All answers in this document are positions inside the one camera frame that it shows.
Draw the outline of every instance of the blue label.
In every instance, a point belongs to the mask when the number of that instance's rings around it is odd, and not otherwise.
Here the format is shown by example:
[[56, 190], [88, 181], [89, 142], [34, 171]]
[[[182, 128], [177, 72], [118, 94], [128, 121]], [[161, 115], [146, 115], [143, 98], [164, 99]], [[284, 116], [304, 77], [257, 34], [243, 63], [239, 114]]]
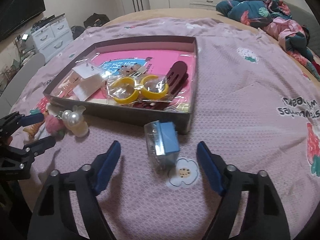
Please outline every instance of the blue label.
[[144, 66], [145, 63], [146, 60], [143, 58], [126, 58], [106, 61], [105, 63], [102, 63], [100, 67], [110, 72], [110, 74], [118, 75], [118, 69], [121, 68], [121, 66], [133, 66], [135, 64], [140, 64], [141, 66]]

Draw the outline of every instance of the yellow ring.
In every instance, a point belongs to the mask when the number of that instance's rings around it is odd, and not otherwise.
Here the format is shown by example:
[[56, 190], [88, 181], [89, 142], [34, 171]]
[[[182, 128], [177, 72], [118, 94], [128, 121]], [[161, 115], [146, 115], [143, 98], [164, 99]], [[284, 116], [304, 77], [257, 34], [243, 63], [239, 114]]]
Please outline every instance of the yellow ring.
[[[123, 78], [116, 80], [111, 85], [111, 87], [117, 87], [121, 84], [128, 84], [128, 85], [131, 85], [132, 87], [134, 87], [135, 81], [134, 81], [134, 79], [132, 79], [130, 77], [123, 77]], [[137, 89], [135, 89], [131, 96], [129, 96], [127, 98], [114, 97], [114, 100], [121, 105], [127, 105], [127, 104], [130, 104], [130, 103], [134, 102], [135, 100], [137, 100], [138, 96], [139, 96], [139, 91]]]
[[156, 75], [148, 75], [148, 76], [144, 77], [140, 82], [140, 84], [143, 85], [143, 88], [141, 89], [141, 94], [147, 99], [158, 100], [158, 99], [163, 98], [168, 93], [169, 86], [168, 86], [167, 83], [164, 85], [164, 90], [161, 91], [160, 93], [155, 93], [155, 92], [148, 91], [144, 87], [145, 83], [147, 83], [151, 79], [156, 79], [156, 78], [158, 78], [158, 76], [156, 76]]

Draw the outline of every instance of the gray headboard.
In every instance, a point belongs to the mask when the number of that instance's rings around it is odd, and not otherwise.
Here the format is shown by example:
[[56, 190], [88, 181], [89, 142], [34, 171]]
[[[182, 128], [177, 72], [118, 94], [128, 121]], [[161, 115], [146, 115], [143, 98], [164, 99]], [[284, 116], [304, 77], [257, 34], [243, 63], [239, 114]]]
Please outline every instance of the gray headboard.
[[293, 4], [287, 3], [292, 20], [300, 25], [305, 25], [310, 31], [310, 42], [308, 47], [320, 57], [320, 25], [316, 18], [309, 12]]

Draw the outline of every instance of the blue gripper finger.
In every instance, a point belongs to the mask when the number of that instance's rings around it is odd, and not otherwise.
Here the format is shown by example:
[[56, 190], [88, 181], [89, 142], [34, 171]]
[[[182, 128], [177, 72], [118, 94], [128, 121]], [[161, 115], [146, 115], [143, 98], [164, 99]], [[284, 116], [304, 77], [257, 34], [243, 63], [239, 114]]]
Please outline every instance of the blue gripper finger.
[[115, 169], [120, 158], [120, 153], [120, 143], [118, 141], [114, 141], [109, 150], [105, 153], [105, 160], [97, 173], [96, 183], [93, 187], [96, 195], [99, 195], [103, 190], [107, 188], [113, 170]]
[[21, 119], [19, 120], [19, 125], [26, 127], [28, 125], [42, 122], [43, 120], [44, 120], [43, 114], [41, 114], [41, 113], [31, 114], [28, 116], [21, 117]]
[[222, 196], [225, 192], [222, 185], [222, 173], [227, 165], [219, 155], [212, 154], [204, 142], [198, 143], [197, 156], [207, 176], [210, 187], [219, 196]]

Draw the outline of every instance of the tan bed sheet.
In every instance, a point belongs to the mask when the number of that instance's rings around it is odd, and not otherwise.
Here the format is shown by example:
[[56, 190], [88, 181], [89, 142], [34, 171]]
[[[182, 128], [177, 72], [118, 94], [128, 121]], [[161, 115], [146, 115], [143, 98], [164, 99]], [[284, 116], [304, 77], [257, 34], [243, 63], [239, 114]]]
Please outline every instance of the tan bed sheet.
[[[161, 17], [174, 17], [174, 18], [184, 18], [184, 19], [193, 19], [193, 18], [212, 18], [215, 20], [219, 20], [221, 22], [231, 24], [239, 29], [243, 30], [249, 30], [253, 33], [257, 33], [258, 30], [244, 25], [240, 22], [231, 20], [227, 17], [224, 17], [222, 14], [220, 14], [217, 11], [211, 11], [211, 10], [204, 10], [204, 9], [190, 9], [190, 8], [171, 8], [171, 9], [157, 9], [157, 10], [145, 10], [135, 13], [130, 13], [127, 15], [123, 15], [121, 17], [118, 17], [110, 22], [108, 22], [106, 25], [113, 25], [121, 22], [127, 22], [127, 21], [142, 21], [142, 20], [148, 20], [148, 19], [154, 19], [154, 18], [161, 18]], [[274, 44], [278, 44], [278, 41], [276, 41], [274, 38], [269, 36], [270, 40]], [[316, 78], [298, 61], [293, 59], [295, 63], [298, 65], [298, 67], [312, 80], [312, 82], [320, 89], [320, 82], [316, 80]], [[315, 57], [315, 61], [320, 64], [320, 60], [318, 57]]]

